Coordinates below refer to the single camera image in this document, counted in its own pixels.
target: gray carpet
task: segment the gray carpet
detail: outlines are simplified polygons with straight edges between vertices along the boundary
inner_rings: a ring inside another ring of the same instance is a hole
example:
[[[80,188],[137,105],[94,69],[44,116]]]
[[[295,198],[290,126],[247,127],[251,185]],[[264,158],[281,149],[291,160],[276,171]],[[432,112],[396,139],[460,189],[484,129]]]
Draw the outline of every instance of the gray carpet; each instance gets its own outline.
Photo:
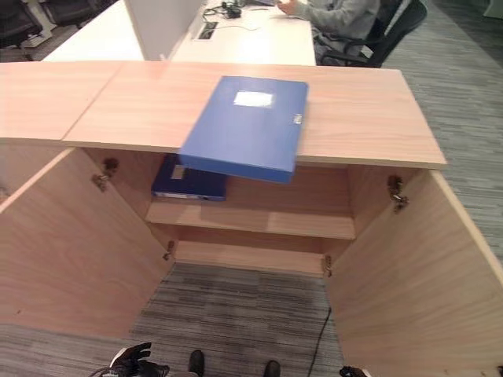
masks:
[[[470,0],[430,0],[428,7],[426,23],[385,67],[404,72],[450,162],[444,174],[503,261],[503,20],[480,16]],[[210,377],[257,376],[271,357],[284,375],[304,376],[327,308],[320,280],[177,265],[129,340],[2,327],[9,345],[2,375],[86,375],[120,347],[152,340],[153,359],[175,370],[201,348]],[[332,323],[318,356],[314,375],[337,375]]]
[[[305,377],[329,309],[320,279],[239,269],[176,265],[134,326],[130,339],[56,335],[3,326],[5,376],[85,376],[123,346],[152,342],[152,360],[186,370],[207,356],[207,377],[259,377],[270,359],[284,375]],[[330,320],[313,377],[337,375],[342,356]]]

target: white desk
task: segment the white desk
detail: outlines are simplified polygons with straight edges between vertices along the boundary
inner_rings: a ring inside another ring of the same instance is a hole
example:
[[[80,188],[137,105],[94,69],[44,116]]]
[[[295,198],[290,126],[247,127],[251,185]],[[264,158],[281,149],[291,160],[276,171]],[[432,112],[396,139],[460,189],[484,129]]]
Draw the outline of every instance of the white desk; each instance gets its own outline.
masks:
[[[219,1],[210,0],[208,7],[215,4],[218,5]],[[239,19],[209,16],[208,20],[218,21],[211,39],[192,40],[187,33],[172,60],[316,65],[310,23],[288,18],[275,7],[245,7]],[[45,60],[143,60],[143,56],[121,0],[75,33]]]

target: black cable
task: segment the black cable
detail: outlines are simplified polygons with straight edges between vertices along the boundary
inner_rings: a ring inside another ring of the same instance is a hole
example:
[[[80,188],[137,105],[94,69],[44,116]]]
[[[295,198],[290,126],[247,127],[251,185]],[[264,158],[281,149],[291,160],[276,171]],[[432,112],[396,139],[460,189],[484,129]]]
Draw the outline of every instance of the black cable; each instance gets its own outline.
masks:
[[[307,377],[311,376],[311,372],[313,371],[314,362],[316,361],[316,355],[318,354],[318,347],[320,346],[321,337],[323,336],[323,331],[325,331],[325,327],[327,326],[327,322],[329,322],[330,314],[332,314],[332,308],[329,308],[329,313],[325,318],[325,322],[323,323],[323,327],[321,328],[320,335],[318,335],[318,341],[316,342],[316,348],[314,349],[313,360],[311,361],[311,365],[309,367],[309,371],[307,373]]]

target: white label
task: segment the white label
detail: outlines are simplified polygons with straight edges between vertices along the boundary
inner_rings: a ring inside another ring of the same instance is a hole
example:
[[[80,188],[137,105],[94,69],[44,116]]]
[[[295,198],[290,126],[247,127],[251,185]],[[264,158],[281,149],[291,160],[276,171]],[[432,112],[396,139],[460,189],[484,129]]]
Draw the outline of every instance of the white label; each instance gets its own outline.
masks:
[[[185,173],[185,168],[182,165],[175,165],[173,173],[171,174],[171,179],[183,179],[183,174]]]
[[[250,106],[253,108],[269,108],[273,104],[274,95],[264,92],[247,92],[240,90],[234,98],[236,106]]]

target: wooden cabinet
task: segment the wooden cabinet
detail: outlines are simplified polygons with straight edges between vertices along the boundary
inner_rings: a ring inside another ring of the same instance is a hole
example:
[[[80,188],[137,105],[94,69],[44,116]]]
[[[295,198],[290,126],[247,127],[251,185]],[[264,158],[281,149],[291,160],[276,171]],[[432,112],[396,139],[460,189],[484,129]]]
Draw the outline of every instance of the wooden cabinet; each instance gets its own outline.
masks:
[[[302,273],[325,278],[348,364],[373,377],[497,376],[503,270],[429,170],[445,161],[401,76],[264,67],[124,64],[91,104],[79,99],[83,114],[56,144],[82,148],[25,174],[0,206],[2,319],[124,336],[174,261]],[[179,148],[222,74],[310,83],[293,182],[231,178],[224,203],[152,200],[163,154]],[[9,117],[20,143],[27,122]],[[58,136],[48,138],[35,136]],[[107,158],[119,169],[102,192],[92,177]],[[409,201],[399,211],[390,177]]]

